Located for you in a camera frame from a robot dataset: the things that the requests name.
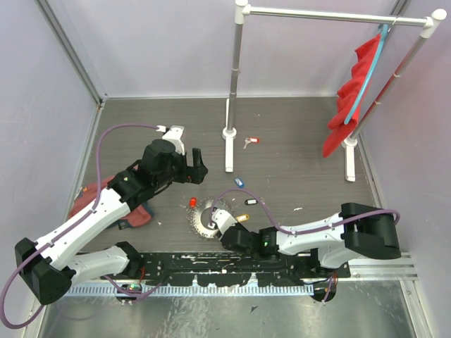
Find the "metal disc with keyrings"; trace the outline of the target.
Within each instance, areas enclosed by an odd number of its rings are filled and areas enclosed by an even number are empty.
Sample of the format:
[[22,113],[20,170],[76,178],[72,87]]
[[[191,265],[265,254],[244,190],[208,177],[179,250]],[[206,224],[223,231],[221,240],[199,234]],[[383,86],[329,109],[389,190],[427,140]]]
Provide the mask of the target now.
[[198,200],[195,206],[188,206],[187,220],[191,230],[204,239],[218,239],[220,236],[218,226],[210,220],[211,212],[217,208],[229,213],[233,212],[232,206],[225,199],[219,199],[214,204],[215,198],[208,197]]

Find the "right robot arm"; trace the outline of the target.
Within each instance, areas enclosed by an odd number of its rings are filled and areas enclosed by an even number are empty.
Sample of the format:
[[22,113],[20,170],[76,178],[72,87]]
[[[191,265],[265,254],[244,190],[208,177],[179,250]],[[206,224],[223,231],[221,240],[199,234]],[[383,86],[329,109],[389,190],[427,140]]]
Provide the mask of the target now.
[[224,249],[271,263],[310,251],[309,269],[317,277],[325,277],[359,257],[380,261],[400,258],[399,219],[397,211],[357,203],[342,204],[340,212],[323,220],[277,225],[258,232],[249,231],[223,209],[211,217]]

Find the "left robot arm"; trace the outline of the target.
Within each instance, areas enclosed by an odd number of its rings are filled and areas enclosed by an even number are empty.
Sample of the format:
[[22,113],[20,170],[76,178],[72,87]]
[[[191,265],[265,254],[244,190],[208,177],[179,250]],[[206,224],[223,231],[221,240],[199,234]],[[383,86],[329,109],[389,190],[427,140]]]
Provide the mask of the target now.
[[18,272],[42,305],[56,302],[75,284],[103,275],[132,279],[141,271],[141,257],[127,242],[80,255],[78,252],[109,225],[166,190],[172,183],[201,184],[208,173],[199,148],[193,164],[173,141],[155,139],[142,158],[117,173],[99,197],[60,227],[36,241],[15,245]]

